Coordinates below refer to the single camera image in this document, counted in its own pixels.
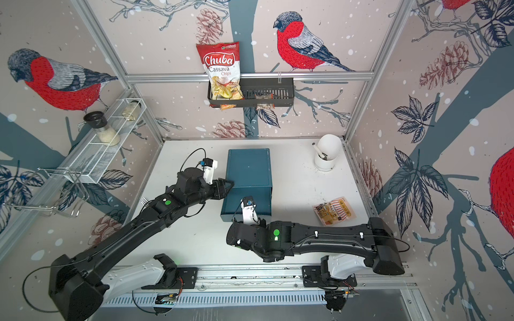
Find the black lid spice jar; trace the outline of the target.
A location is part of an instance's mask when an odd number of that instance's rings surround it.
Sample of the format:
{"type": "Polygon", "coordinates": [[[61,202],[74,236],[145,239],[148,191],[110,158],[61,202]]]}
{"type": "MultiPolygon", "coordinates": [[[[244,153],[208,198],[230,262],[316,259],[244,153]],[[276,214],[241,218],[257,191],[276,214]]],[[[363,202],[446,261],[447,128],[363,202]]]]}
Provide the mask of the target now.
{"type": "Polygon", "coordinates": [[[100,143],[113,147],[120,143],[118,132],[111,127],[103,112],[94,111],[84,115],[84,122],[95,132],[100,143]]]}

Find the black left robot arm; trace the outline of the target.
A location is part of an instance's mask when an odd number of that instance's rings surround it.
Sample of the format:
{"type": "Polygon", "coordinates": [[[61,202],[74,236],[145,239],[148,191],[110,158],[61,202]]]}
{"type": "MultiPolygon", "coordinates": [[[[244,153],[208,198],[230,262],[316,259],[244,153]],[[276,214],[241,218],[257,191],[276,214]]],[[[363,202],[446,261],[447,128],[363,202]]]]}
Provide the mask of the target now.
{"type": "Polygon", "coordinates": [[[187,168],[177,174],[177,183],[151,199],[140,214],[110,235],[73,258],[61,255],[50,266],[48,294],[65,320],[86,320],[103,303],[108,286],[102,279],[124,257],[147,239],[163,231],[190,207],[228,196],[234,182],[215,179],[207,183],[203,171],[187,168]]]}

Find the orange seed bag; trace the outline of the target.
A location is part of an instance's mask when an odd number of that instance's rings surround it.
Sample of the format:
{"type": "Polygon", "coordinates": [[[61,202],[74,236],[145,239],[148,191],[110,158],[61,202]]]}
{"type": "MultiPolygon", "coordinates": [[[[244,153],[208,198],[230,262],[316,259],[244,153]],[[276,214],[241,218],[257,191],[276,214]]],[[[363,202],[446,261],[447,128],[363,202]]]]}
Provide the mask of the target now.
{"type": "Polygon", "coordinates": [[[344,197],[315,205],[313,211],[324,226],[335,226],[356,218],[355,211],[344,197]]]}

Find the teal drawer cabinet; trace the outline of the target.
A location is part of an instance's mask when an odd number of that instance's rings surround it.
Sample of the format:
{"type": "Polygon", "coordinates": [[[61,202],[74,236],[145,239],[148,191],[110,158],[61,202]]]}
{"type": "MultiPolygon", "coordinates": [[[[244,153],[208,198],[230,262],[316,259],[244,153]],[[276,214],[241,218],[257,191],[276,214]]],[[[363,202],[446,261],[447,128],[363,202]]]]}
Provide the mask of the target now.
{"type": "Polygon", "coordinates": [[[269,149],[230,149],[226,179],[232,181],[234,187],[224,199],[222,221],[242,220],[241,200],[245,197],[254,199],[259,217],[271,217],[273,179],[269,149]]]}

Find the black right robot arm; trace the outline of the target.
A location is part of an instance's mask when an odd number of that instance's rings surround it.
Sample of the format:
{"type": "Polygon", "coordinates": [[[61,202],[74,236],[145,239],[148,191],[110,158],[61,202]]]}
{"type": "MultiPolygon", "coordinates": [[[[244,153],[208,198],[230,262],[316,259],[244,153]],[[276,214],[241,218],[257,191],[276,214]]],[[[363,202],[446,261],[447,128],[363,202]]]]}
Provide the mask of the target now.
{"type": "Polygon", "coordinates": [[[341,279],[345,273],[363,268],[383,276],[405,273],[393,231],[378,217],[350,227],[315,227],[290,221],[246,225],[233,221],[226,243],[251,251],[266,263],[287,256],[326,253],[321,260],[323,279],[341,279]]]}

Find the small glass jar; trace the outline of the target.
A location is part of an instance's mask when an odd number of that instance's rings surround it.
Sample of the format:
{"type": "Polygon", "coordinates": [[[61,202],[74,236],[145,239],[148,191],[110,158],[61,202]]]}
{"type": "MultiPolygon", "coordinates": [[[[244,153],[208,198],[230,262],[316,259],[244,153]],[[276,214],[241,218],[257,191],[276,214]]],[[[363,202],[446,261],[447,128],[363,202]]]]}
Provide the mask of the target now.
{"type": "Polygon", "coordinates": [[[124,108],[122,117],[129,122],[136,121],[141,113],[141,103],[138,100],[132,100],[124,108]]]}

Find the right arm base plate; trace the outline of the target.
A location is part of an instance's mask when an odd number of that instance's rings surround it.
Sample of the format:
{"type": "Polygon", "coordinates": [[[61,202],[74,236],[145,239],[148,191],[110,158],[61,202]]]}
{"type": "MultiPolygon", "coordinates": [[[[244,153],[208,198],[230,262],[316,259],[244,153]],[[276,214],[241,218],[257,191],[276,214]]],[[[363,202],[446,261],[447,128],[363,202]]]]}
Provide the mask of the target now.
{"type": "Polygon", "coordinates": [[[302,266],[302,281],[305,288],[320,288],[321,290],[353,289],[357,286],[356,276],[351,274],[345,279],[336,279],[329,275],[321,265],[302,266]]]}

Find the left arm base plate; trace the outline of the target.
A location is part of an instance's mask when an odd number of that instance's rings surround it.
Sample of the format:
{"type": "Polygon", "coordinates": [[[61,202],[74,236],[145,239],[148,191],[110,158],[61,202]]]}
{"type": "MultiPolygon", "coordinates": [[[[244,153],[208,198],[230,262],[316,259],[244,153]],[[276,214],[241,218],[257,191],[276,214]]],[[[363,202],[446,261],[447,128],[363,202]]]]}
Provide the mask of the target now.
{"type": "Polygon", "coordinates": [[[194,289],[199,269],[197,267],[175,267],[167,269],[158,283],[143,286],[143,290],[194,289]]]}

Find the red cassava chips bag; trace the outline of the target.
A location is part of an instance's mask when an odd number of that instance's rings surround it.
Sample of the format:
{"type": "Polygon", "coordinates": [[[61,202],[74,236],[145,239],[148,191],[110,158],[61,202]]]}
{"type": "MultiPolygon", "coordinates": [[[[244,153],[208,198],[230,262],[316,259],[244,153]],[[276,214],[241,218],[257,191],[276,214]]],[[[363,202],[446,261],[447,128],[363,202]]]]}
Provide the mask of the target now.
{"type": "Polygon", "coordinates": [[[202,66],[210,81],[208,98],[214,101],[243,100],[240,87],[240,43],[196,45],[202,66]]]}

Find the black wall basket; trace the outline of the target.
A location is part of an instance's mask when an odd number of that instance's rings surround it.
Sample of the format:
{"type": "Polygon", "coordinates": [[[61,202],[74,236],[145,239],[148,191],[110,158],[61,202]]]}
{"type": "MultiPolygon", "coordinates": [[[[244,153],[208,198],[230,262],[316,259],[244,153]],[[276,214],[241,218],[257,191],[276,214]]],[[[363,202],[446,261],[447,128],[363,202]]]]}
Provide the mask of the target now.
{"type": "Polygon", "coordinates": [[[292,78],[243,78],[240,81],[242,99],[214,99],[211,84],[207,89],[207,99],[215,107],[234,105],[235,107],[257,107],[258,104],[271,104],[274,107],[292,106],[294,103],[294,80],[292,78]]]}

